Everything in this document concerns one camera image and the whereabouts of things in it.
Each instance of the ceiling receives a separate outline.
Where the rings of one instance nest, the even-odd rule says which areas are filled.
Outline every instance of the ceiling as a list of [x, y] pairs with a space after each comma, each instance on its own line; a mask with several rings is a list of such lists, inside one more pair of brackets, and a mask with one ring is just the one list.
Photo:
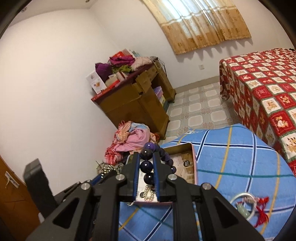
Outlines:
[[24, 19], [56, 10], [64, 9], [88, 9], [97, 0], [90, 0], [86, 3], [86, 0], [32, 0], [24, 12], [20, 12], [10, 26], [16, 24]]

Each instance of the yellow stripe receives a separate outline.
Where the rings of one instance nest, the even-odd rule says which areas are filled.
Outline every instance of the yellow stripe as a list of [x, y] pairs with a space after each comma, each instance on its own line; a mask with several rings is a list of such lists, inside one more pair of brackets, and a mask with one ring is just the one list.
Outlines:
[[[278, 161], [277, 161], [277, 175], [279, 175], [281, 173], [281, 163], [280, 163], [280, 159], [279, 159], [279, 154], [277, 154], [277, 157], [278, 157]], [[269, 208], [269, 213], [268, 213], [268, 218], [270, 218], [270, 216], [272, 215], [272, 210], [274, 208], [274, 203], [276, 202], [276, 196], [277, 196], [277, 192], [279, 190], [279, 177], [276, 178], [276, 187], [274, 189], [274, 197], [272, 198], [272, 202], [271, 202], [271, 205], [270, 205], [270, 208]], [[266, 229], [266, 226], [267, 226], [267, 222], [264, 224], [260, 234], [263, 235], [265, 229]]]
[[[229, 152], [229, 147], [230, 147], [231, 134], [232, 134], [232, 127], [230, 127], [230, 129], [229, 129], [226, 152], [225, 152], [225, 155], [224, 155], [224, 159], [223, 159], [223, 163], [222, 163], [222, 167], [221, 167], [220, 172], [224, 172], [224, 169], [225, 169], [225, 165], [226, 165], [226, 161], [227, 161], [227, 157], [228, 157], [228, 152]], [[222, 175], [220, 174], [219, 177], [218, 177], [218, 180], [216, 182], [216, 185], [215, 185], [216, 189], [218, 189], [218, 187], [219, 187], [219, 184], [221, 182], [221, 178], [222, 178]]]
[[178, 143], [177, 143], [177, 145], [179, 145], [180, 144], [180, 142], [183, 140], [183, 138], [185, 137], [185, 136], [187, 136], [188, 134], [185, 134], [184, 136], [182, 136], [181, 138], [180, 138], [180, 140], [178, 141]]
[[135, 209], [135, 211], [128, 217], [128, 219], [119, 227], [118, 231], [120, 231], [121, 229], [123, 229], [125, 227], [125, 225], [127, 225], [127, 223], [133, 218], [133, 216], [136, 214], [136, 212], [139, 210], [139, 208], [137, 207]]

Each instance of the window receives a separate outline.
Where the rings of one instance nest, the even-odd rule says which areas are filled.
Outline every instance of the window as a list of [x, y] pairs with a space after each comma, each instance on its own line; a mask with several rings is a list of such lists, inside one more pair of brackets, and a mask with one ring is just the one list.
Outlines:
[[250, 38], [231, 0], [143, 0], [157, 19], [176, 54]]

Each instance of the red checkered blanket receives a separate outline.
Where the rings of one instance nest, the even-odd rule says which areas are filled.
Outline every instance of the red checkered blanket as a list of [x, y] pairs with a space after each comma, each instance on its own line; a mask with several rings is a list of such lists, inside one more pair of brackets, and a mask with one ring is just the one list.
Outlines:
[[220, 61], [223, 99], [296, 175], [296, 52], [273, 49]]

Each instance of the baseboard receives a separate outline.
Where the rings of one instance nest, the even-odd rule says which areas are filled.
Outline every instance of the baseboard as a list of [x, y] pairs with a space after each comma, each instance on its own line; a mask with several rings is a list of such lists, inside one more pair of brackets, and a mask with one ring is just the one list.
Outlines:
[[176, 88], [175, 89], [176, 94], [184, 92], [184, 91], [188, 91], [188, 90], [191, 90], [191, 89], [194, 89], [194, 88], [197, 88], [197, 87], [202, 87], [202, 86], [205, 86], [205, 85], [217, 83], [219, 81], [220, 81], [219, 76], [215, 76], [215, 77], [208, 78], [208, 79], [205, 79], [205, 80], [197, 81], [197, 82], [194, 82], [194, 83], [191, 83], [191, 84]]

